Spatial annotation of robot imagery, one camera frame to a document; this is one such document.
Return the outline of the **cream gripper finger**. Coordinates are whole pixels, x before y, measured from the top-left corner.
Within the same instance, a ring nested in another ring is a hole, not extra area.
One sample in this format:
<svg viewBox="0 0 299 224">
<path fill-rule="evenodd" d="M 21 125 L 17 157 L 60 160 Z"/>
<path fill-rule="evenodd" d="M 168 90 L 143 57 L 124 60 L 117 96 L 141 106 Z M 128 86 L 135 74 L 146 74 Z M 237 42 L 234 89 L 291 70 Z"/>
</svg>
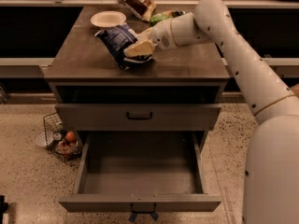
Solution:
<svg viewBox="0 0 299 224">
<path fill-rule="evenodd" d="M 151 55 L 154 50 L 155 45 L 152 41 L 145 39 L 130 45 L 123 51 L 123 53 L 126 57 L 137 57 Z"/>
<path fill-rule="evenodd" d="M 152 28 L 148 28 L 145 31 L 141 32 L 140 34 L 137 35 L 137 41 L 141 42 L 141 41 L 152 41 L 151 39 L 151 30 Z"/>
</svg>

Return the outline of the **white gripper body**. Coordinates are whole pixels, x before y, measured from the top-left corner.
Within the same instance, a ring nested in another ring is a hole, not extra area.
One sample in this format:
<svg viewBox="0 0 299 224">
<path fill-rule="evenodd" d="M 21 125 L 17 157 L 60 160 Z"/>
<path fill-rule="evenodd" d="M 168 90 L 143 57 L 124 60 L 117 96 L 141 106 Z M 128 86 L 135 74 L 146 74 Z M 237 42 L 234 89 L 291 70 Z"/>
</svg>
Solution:
<svg viewBox="0 0 299 224">
<path fill-rule="evenodd" d="M 171 23 L 172 20 L 167 19 L 156 23 L 151 28 L 150 39 L 157 49 L 174 49 L 177 46 L 172 35 Z"/>
</svg>

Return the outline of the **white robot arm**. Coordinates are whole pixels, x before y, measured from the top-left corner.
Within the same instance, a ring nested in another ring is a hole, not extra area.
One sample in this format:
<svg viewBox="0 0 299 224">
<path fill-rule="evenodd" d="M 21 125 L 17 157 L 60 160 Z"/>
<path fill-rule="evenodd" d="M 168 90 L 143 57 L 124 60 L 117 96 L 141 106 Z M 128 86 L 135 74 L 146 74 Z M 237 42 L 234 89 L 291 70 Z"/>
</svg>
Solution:
<svg viewBox="0 0 299 224">
<path fill-rule="evenodd" d="M 156 49 L 213 41 L 259 123 L 245 167 L 242 224 L 299 224 L 299 98 L 235 29 L 222 0 L 138 35 Z"/>
</svg>

